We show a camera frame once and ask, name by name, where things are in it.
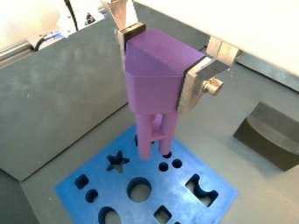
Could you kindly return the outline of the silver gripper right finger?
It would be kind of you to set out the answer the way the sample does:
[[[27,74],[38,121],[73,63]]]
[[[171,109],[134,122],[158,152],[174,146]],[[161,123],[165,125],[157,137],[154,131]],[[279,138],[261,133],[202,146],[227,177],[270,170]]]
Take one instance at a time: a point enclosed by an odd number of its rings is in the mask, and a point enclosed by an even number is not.
[[[217,95],[223,82],[217,75],[227,71],[239,55],[239,49],[223,40],[211,37],[207,54],[187,70],[182,85],[178,112],[185,115],[198,105],[205,94]]]

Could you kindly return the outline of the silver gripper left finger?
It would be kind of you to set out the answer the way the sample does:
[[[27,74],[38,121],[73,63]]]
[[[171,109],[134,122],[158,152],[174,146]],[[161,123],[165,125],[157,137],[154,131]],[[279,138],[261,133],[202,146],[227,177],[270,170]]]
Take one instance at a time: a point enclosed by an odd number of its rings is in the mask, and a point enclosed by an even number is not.
[[[107,14],[117,28],[115,35],[121,50],[122,63],[126,63],[127,41],[146,31],[146,24],[141,23],[133,0],[101,0]]]

